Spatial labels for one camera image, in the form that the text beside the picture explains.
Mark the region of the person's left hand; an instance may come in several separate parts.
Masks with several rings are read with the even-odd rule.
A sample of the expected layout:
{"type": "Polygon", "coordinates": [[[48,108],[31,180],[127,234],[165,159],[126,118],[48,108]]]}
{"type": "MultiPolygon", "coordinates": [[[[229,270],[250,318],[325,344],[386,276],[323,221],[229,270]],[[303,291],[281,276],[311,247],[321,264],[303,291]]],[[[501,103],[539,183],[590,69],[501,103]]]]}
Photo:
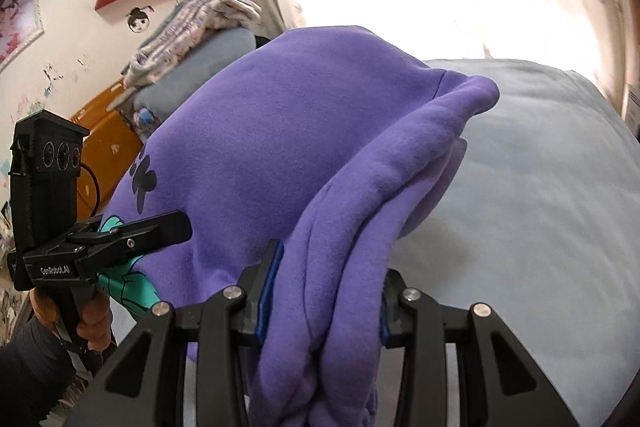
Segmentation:
{"type": "MultiPolygon", "coordinates": [[[[53,300],[39,289],[32,288],[29,291],[29,301],[37,320],[50,332],[54,332],[56,324],[60,321],[60,312],[58,312],[58,307],[55,306],[53,300]]],[[[76,329],[78,336],[88,341],[90,350],[104,351],[112,340],[113,313],[110,297],[102,291],[97,291],[96,295],[82,309],[80,317],[81,320],[76,329]]]]}

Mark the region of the left forearm dark sleeve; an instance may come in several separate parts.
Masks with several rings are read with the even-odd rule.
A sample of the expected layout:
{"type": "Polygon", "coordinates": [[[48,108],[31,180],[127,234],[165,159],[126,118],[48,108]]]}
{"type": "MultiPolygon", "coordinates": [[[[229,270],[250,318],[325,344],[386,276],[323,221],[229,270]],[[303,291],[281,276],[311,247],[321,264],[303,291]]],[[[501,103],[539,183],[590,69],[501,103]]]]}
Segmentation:
{"type": "Polygon", "coordinates": [[[1,425],[39,426],[75,369],[61,340],[32,319],[1,347],[1,425]]]}

